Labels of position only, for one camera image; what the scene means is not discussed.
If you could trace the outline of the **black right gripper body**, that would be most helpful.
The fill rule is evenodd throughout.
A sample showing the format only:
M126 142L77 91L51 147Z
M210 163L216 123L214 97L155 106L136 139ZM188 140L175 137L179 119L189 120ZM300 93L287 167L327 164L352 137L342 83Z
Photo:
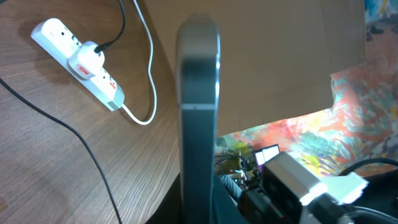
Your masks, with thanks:
M249 223L311 222L311 214L301 201L266 167L262 170L262 182L243 192L238 210Z

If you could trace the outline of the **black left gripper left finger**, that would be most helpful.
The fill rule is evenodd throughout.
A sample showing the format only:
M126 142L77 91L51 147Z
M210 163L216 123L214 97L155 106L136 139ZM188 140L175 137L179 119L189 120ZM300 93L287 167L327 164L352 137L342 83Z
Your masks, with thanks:
M178 174L165 194L155 213L146 221L146 224L181 224L182 197L180 174Z

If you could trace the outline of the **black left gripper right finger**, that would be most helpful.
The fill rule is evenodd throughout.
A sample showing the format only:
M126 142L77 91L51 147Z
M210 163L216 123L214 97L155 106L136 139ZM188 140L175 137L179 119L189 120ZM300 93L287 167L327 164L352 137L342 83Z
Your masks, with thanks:
M217 224L243 224L247 220L238 210L242 189L229 175L215 175L212 211Z

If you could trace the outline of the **teal screen Galaxy smartphone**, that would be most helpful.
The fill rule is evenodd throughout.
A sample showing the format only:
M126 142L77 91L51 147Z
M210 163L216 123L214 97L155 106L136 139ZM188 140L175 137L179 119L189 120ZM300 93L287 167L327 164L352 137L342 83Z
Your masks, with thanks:
M176 78L183 222L212 223L220 33L209 16L194 14L180 26Z

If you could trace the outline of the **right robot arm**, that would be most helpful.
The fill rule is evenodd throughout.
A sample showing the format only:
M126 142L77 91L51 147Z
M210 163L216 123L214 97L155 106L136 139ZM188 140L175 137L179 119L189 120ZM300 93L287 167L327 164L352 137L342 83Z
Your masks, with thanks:
M397 223L394 174L319 179L304 167L266 165L262 178L238 205L249 223Z

